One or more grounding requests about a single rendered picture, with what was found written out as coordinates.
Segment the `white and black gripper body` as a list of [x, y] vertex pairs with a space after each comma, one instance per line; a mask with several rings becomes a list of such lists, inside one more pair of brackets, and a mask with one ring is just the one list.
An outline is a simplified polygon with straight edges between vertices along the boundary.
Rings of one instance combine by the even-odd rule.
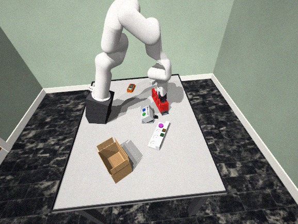
[[169, 81], [164, 84], [157, 83], [157, 94], [160, 91], [160, 95], [163, 97], [169, 91]]

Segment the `orange digital multimeter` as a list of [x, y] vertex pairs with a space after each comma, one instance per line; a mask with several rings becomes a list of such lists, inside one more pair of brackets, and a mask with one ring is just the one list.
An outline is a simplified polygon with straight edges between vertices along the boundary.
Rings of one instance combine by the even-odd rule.
[[127, 88], [127, 92], [133, 92], [134, 88], [135, 88], [135, 84], [129, 84]]

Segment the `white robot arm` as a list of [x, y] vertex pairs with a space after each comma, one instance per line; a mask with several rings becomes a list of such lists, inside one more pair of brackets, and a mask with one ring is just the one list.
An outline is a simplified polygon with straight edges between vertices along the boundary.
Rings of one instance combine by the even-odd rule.
[[119, 66], [125, 58], [128, 37], [122, 32], [123, 28], [143, 42], [147, 55], [157, 61], [147, 72], [148, 78], [151, 79], [149, 84], [164, 84], [171, 78], [171, 62], [162, 50], [158, 20], [146, 19], [140, 14], [138, 0], [115, 0], [105, 19], [101, 41], [103, 53], [95, 58], [95, 86], [88, 87], [92, 91], [92, 97], [97, 101], [105, 102], [110, 99], [111, 69]]

